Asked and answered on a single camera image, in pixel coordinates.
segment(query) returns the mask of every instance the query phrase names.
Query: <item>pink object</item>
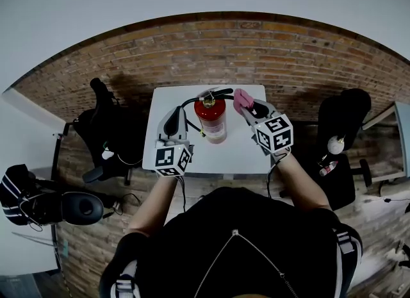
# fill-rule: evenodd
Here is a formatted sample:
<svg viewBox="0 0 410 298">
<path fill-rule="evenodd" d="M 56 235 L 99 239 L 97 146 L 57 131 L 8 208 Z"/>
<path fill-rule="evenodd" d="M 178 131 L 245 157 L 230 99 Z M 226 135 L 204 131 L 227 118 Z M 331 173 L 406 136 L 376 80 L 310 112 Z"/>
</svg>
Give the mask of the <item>pink object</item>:
<svg viewBox="0 0 410 298">
<path fill-rule="evenodd" d="M 254 98 L 246 93 L 245 90 L 237 88 L 233 93 L 233 107 L 241 115 L 241 106 L 244 108 L 252 108 L 254 106 Z"/>
</svg>

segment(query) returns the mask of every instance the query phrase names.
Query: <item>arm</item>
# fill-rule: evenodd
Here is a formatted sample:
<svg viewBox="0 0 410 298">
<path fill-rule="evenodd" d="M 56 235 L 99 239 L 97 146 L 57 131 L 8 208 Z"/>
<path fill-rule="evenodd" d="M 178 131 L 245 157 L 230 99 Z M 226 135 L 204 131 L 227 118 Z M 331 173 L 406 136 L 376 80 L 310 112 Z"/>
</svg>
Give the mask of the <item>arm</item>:
<svg viewBox="0 0 410 298">
<path fill-rule="evenodd" d="M 129 223 L 129 233 L 137 232 L 150 236 L 163 227 L 177 179 L 173 177 L 159 178 L 148 198 L 139 207 Z"/>
<path fill-rule="evenodd" d="M 296 158 L 289 154 L 277 164 L 294 205 L 301 210 L 316 208 L 332 210 L 325 192 L 304 171 Z"/>
</svg>

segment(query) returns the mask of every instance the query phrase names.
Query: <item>fire extinguisher handle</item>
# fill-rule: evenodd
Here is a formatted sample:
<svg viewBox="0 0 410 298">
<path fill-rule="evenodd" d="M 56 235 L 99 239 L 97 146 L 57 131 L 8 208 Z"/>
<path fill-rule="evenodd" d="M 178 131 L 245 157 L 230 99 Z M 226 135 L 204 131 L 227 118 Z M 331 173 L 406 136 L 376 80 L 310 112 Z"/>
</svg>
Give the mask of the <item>fire extinguisher handle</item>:
<svg viewBox="0 0 410 298">
<path fill-rule="evenodd" d="M 233 93 L 233 89 L 232 88 L 225 88 L 224 90 L 217 90 L 212 92 L 212 96 L 216 97 L 219 95 L 224 95 L 224 94 L 232 94 Z"/>
<path fill-rule="evenodd" d="M 215 96 L 215 100 L 233 100 L 234 97 L 232 95 L 218 95 Z"/>
</svg>

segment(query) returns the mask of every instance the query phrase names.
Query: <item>person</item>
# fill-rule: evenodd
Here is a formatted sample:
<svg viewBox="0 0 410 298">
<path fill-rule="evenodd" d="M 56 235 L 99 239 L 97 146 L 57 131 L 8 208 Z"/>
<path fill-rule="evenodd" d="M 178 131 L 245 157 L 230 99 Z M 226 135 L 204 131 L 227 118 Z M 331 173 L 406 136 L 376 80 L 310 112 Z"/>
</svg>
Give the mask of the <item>person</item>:
<svg viewBox="0 0 410 298">
<path fill-rule="evenodd" d="M 177 179 L 159 178 L 101 277 L 101 297 L 127 291 L 117 282 L 115 293 L 121 274 L 142 298 L 344 296 L 356 263 L 343 264 L 342 284 L 335 231 L 361 244 L 359 235 L 339 222 L 292 153 L 276 165 L 294 206 L 222 187 L 166 225 Z"/>
</svg>

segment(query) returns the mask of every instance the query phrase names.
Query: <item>chair wheel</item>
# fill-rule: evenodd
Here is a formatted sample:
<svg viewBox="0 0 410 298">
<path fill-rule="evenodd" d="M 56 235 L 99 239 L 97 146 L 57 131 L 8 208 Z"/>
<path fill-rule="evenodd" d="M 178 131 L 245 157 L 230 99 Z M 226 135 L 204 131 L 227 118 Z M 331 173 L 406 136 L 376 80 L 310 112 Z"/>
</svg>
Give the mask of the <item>chair wheel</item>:
<svg viewBox="0 0 410 298">
<path fill-rule="evenodd" d="M 372 185 L 372 173 L 370 173 L 369 164 L 365 159 L 360 159 L 359 163 L 363 172 L 363 178 L 365 179 L 365 185 L 368 188 Z"/>
</svg>

